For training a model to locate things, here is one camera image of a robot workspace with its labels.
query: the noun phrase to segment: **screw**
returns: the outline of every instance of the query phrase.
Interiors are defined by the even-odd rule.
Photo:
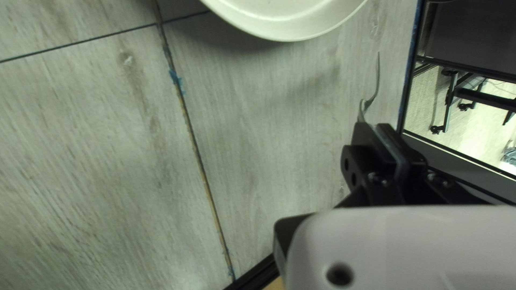
[[[373,184],[376,184],[376,185],[381,185],[383,187],[388,187],[389,186],[389,182],[388,180],[383,177],[382,175],[376,173],[376,172],[371,172],[367,175],[367,179],[369,179],[369,181]]]
[[[430,173],[427,175],[427,178],[428,180],[431,182],[431,183],[434,183],[434,184],[439,184],[441,185],[442,187],[445,187],[445,188],[450,188],[453,186],[453,182],[442,177],[442,176],[438,176],[437,174],[435,173]]]

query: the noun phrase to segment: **blue tape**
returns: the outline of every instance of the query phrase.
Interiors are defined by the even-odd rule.
[[[183,90],[183,78],[178,77],[178,74],[176,72],[174,72],[173,70],[169,70],[168,73],[170,74],[172,81],[179,88],[181,93],[183,95],[186,95],[186,92]]]

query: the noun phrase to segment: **mounting hole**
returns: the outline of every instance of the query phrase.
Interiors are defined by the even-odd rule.
[[[353,282],[353,272],[345,264],[335,264],[326,272],[326,279],[335,286],[349,286]]]

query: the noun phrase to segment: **wood panel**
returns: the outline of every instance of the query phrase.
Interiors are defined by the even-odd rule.
[[[157,0],[163,20],[167,21],[180,16],[191,15],[209,9],[199,0]]]
[[[230,283],[156,28],[0,64],[0,288]]]
[[[3,0],[0,60],[154,23],[152,0]],[[189,0],[168,0],[169,18],[200,12]]]
[[[335,205],[359,100],[395,125],[415,2],[369,1],[349,22],[296,43],[255,38],[212,13],[165,29],[237,276],[271,252],[284,216]]]

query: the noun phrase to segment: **black metal edge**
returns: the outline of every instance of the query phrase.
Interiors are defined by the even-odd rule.
[[[417,77],[418,75],[420,75],[428,70],[431,70],[435,67],[436,67],[436,65],[433,65],[431,63],[426,63],[426,64],[418,67],[417,69],[414,69],[414,72],[412,72],[412,77]]]
[[[463,65],[452,61],[447,61],[438,58],[432,58],[428,56],[416,56],[416,59],[423,63],[431,63],[437,66],[452,68],[461,71],[468,71],[475,74],[482,75],[487,78],[501,80],[503,82],[516,83],[516,75],[506,72],[499,72],[490,69],[479,68],[475,66]]]
[[[502,172],[505,174],[496,174],[491,169],[493,168],[492,166],[489,166],[489,168],[482,166],[474,158],[465,156],[460,152],[412,132],[404,132],[404,139],[410,146],[425,155],[427,159],[429,158],[428,155],[431,155],[432,158],[429,160],[437,162],[432,164],[429,161],[428,165],[431,170],[442,173],[449,179],[456,180],[497,200],[516,205],[514,197],[510,198],[507,196],[507,193],[513,193],[515,188],[514,183],[516,180],[511,176],[507,176],[512,174],[505,171]]]
[[[279,275],[274,257],[270,254],[224,290],[261,290]]]
[[[416,13],[414,16],[414,26],[412,29],[412,39],[410,41],[409,55],[407,60],[407,68],[405,70],[405,84],[401,93],[401,102],[398,112],[398,125],[396,131],[401,134],[405,125],[405,117],[409,104],[410,88],[412,86],[412,74],[414,73],[414,64],[417,57],[417,46],[419,44],[419,35],[421,25],[423,24],[424,3],[425,0],[418,0],[416,5]]]
[[[414,133],[414,132],[411,132],[411,131],[409,131],[409,130],[403,129],[402,133],[405,133],[405,134],[407,134],[407,135],[409,135],[409,136],[412,136],[412,137],[414,137],[414,138],[416,138],[416,139],[420,139],[420,140],[422,140],[422,141],[424,141],[424,142],[427,142],[427,143],[429,143],[429,144],[432,144],[433,146],[438,147],[438,148],[440,148],[440,149],[442,149],[442,150],[445,150],[445,151],[451,152],[451,153],[453,153],[453,154],[455,154],[455,155],[458,155],[458,156],[460,156],[460,157],[462,157],[462,158],[464,158],[464,159],[467,159],[467,160],[469,160],[469,161],[471,161],[471,162],[473,162],[473,163],[479,164],[479,165],[481,165],[481,166],[483,166],[483,167],[486,167],[486,168],[488,168],[488,169],[490,169],[490,170],[493,170],[493,171],[495,171],[495,172],[497,172],[497,173],[500,173],[500,174],[505,175],[505,176],[507,176],[507,177],[509,177],[509,178],[511,178],[511,179],[516,180],[516,175],[513,175],[513,174],[511,174],[511,173],[509,173],[509,172],[507,172],[507,171],[505,171],[505,170],[503,170],[503,169],[500,169],[500,168],[498,168],[498,167],[494,167],[494,166],[492,166],[492,165],[490,165],[490,164],[487,164],[487,163],[485,163],[485,162],[483,162],[483,161],[481,161],[481,160],[475,159],[475,158],[473,158],[473,157],[471,157],[471,156],[469,156],[469,155],[466,155],[466,154],[464,154],[464,153],[461,153],[461,152],[459,152],[459,151],[457,151],[457,150],[454,150],[454,149],[452,149],[452,148],[450,148],[450,147],[444,146],[444,145],[439,144],[439,143],[437,143],[437,142],[435,142],[435,141],[432,141],[432,140],[430,140],[430,139],[427,139],[427,138],[425,138],[425,137],[423,137],[423,136],[421,136],[421,135],[418,135],[418,134],[416,134],[416,133]]]
[[[434,168],[434,167],[431,167],[431,166],[429,166],[428,169],[430,169],[430,170],[432,170],[434,172],[437,172],[437,173],[447,177],[450,180],[454,180],[454,181],[456,181],[458,183],[462,183],[464,185],[467,185],[467,186],[471,187],[472,189],[478,190],[479,192],[481,192],[481,193],[483,193],[483,194],[485,194],[487,196],[490,196],[490,197],[492,197],[494,199],[497,199],[499,201],[505,202],[505,203],[510,204],[510,205],[516,205],[516,203],[514,203],[513,201],[510,201],[510,200],[505,199],[505,198],[503,198],[503,197],[501,197],[499,195],[496,195],[496,194],[494,194],[494,193],[492,193],[492,192],[490,192],[488,190],[485,190],[485,189],[483,189],[483,188],[481,188],[481,187],[479,187],[479,186],[477,186],[475,184],[472,184],[472,183],[470,183],[470,182],[468,182],[468,181],[466,181],[464,179],[458,178],[458,177],[456,177],[454,175],[451,175],[449,173],[446,173],[444,171],[441,171],[441,170],[439,170],[437,168]]]

